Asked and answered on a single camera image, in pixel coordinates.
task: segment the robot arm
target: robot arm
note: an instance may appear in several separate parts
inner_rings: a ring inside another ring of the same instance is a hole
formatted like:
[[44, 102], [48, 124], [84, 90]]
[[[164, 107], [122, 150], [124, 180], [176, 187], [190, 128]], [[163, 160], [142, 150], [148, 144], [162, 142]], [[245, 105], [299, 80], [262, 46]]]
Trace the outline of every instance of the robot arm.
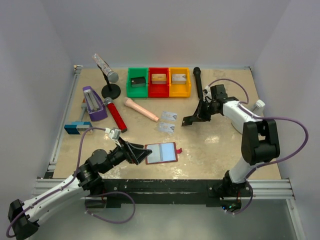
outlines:
[[106, 128], [106, 132], [116, 144], [114, 150], [109, 153], [103, 149], [95, 150], [85, 163], [61, 184], [30, 200], [22, 202], [17, 199], [10, 204], [8, 218], [11, 224], [13, 223], [12, 229], [17, 240], [33, 235], [51, 215], [72, 202], [88, 195], [100, 194], [103, 183], [99, 173], [108, 172], [124, 160], [138, 165], [152, 153], [151, 150], [144, 149], [143, 145], [124, 141], [119, 137], [120, 129]]
[[223, 84], [212, 86], [210, 91], [206, 87], [204, 92], [204, 99], [199, 100], [192, 116], [183, 118], [182, 126], [192, 125], [193, 122], [207, 122], [211, 120], [211, 115], [221, 114], [229, 118], [232, 125], [242, 133], [242, 157], [226, 172], [217, 189], [221, 196], [234, 196], [245, 188], [248, 175], [253, 169], [280, 155], [277, 124], [274, 120], [256, 119], [255, 114], [249, 110], [242, 111], [239, 100], [228, 97]]

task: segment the tabletop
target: tabletop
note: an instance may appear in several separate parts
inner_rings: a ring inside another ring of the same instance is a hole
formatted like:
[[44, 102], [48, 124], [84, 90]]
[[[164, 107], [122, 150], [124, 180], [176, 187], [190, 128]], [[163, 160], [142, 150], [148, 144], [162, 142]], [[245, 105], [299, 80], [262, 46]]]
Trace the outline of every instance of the tabletop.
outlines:
[[[175, 142], [176, 147], [182, 148], [177, 162], [139, 165], [124, 161], [107, 173], [101, 174], [105, 179], [222, 179], [225, 172], [230, 170], [241, 157], [242, 135], [231, 124], [230, 119], [215, 114], [210, 122], [195, 122], [193, 125], [181, 127], [183, 117], [192, 115], [198, 104], [195, 79], [190, 68], [191, 96], [189, 98], [133, 98], [133, 101], [149, 110], [159, 118], [162, 112], [177, 113], [176, 121], [160, 119], [154, 122], [132, 108], [124, 105], [126, 97], [126, 82], [128, 69], [113, 69], [119, 75], [116, 83], [121, 88], [121, 95], [113, 102], [127, 126], [127, 132], [121, 137], [130, 143], [155, 144]], [[259, 98], [250, 69], [201, 69], [203, 88], [216, 79], [228, 78], [240, 83], [248, 92], [251, 107]], [[242, 89], [236, 84], [221, 81], [229, 97], [240, 101], [246, 100]], [[84, 98], [83, 87], [91, 86], [100, 96], [101, 89], [106, 85], [102, 72], [98, 68], [84, 68], [81, 71], [73, 100], [70, 104], [68, 122], [77, 121], [81, 114], [81, 104]], [[112, 115], [91, 122], [94, 127], [117, 127]], [[83, 121], [90, 121], [89, 114], [84, 115]], [[174, 133], [160, 132], [160, 122], [174, 124]], [[63, 133], [54, 178], [66, 178], [71, 175], [78, 158], [80, 135]], [[81, 152], [81, 164], [97, 149], [107, 152], [113, 150], [115, 144], [100, 130], [92, 135], [86, 135]], [[281, 179], [278, 165], [273, 164], [257, 170], [250, 179]]]

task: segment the red frame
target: red frame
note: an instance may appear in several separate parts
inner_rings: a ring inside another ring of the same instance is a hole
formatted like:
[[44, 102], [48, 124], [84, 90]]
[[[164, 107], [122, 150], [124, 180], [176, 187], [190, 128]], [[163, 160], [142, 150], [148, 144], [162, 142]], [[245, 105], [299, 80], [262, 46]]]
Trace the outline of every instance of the red frame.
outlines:
[[148, 163], [148, 157], [146, 157], [146, 158], [145, 158], [145, 164], [146, 164], [146, 165], [149, 165], [149, 164], [166, 164], [166, 163], [178, 162], [177, 146], [176, 146], [176, 143], [175, 143], [174, 141], [146, 144], [146, 145], [144, 145], [144, 148], [147, 149], [147, 146], [148, 146], [148, 145], [155, 145], [155, 144], [173, 144], [173, 146], [174, 146], [174, 153], [175, 153], [175, 159], [176, 159], [176, 160], [172, 160], [172, 161], [159, 161], [159, 162]]
[[[153, 84], [152, 74], [165, 74], [166, 84]], [[170, 97], [170, 75], [168, 67], [149, 67], [148, 73], [148, 98], [169, 98]]]

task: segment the floor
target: floor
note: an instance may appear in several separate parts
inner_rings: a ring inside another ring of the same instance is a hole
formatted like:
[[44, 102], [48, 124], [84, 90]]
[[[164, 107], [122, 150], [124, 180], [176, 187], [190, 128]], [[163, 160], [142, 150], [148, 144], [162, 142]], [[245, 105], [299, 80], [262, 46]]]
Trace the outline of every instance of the floor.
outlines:
[[[231, 169], [241, 157], [242, 135], [231, 125], [231, 121], [222, 115], [213, 115], [211, 122], [197, 122], [191, 126], [181, 127], [183, 117], [194, 113], [198, 96], [195, 79], [190, 69], [192, 83], [189, 98], [143, 98], [133, 99], [134, 102], [154, 113], [159, 118], [163, 111], [177, 113], [176, 121], [159, 120], [174, 124], [174, 133], [158, 131], [159, 122], [154, 122], [140, 113], [124, 105], [126, 97], [126, 82], [128, 69], [114, 69], [119, 75], [116, 83], [121, 88], [121, 95], [114, 100], [128, 131], [121, 137], [131, 143], [154, 144], [175, 142], [177, 148], [182, 148], [178, 155], [178, 162], [148, 164], [144, 162], [136, 166], [123, 162], [109, 172], [102, 174], [103, 178], [116, 179], [221, 179], [225, 172]], [[247, 90], [249, 95], [248, 107], [251, 107], [259, 98], [254, 80], [249, 69], [202, 69], [202, 86], [220, 78], [229, 78], [237, 81]], [[82, 70], [70, 106], [68, 121], [76, 121], [81, 112], [81, 103], [84, 95], [82, 88], [91, 86], [99, 95], [106, 84], [98, 68], [85, 68]], [[241, 88], [231, 82], [221, 81], [230, 97], [240, 101], [245, 100]], [[89, 121], [86, 113], [84, 121]], [[98, 122], [92, 122], [95, 127], [116, 127], [116, 123], [108, 112], [108, 117]], [[79, 143], [81, 136], [63, 134], [61, 148], [58, 153], [54, 178], [66, 178], [76, 168]], [[114, 143], [105, 136], [104, 132], [95, 130], [92, 135], [86, 135], [81, 153], [81, 163], [91, 156], [96, 149], [107, 152], [115, 147]], [[260, 168], [250, 179], [281, 179], [276, 164]]]
[[[120, 221], [132, 204], [107, 208], [99, 216]], [[220, 207], [137, 204], [132, 220], [110, 224], [84, 214], [82, 200], [52, 216], [30, 240], [296, 240], [285, 200], [254, 200], [231, 216]]]

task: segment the black base bar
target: black base bar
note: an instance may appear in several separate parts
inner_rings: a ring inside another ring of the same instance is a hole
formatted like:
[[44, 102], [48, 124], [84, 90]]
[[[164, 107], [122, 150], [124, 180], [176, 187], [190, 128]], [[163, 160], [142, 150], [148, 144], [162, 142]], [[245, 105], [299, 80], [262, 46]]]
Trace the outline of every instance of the black base bar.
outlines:
[[[215, 189], [221, 183], [220, 179], [103, 179], [103, 188], [105, 193], [125, 192], [136, 204], [220, 207], [220, 198]], [[246, 189], [240, 192], [242, 197], [250, 196], [250, 192]], [[99, 208], [99, 205], [90, 206], [89, 202], [88, 204], [88, 208]], [[120, 208], [121, 204], [131, 204], [131, 201], [124, 195], [110, 195], [107, 198], [106, 208]]]
[[116, 99], [121, 94], [121, 89], [118, 85], [110, 83], [107, 75], [103, 73], [104, 80], [106, 81], [106, 85], [101, 90], [101, 95], [103, 98], [112, 98]]

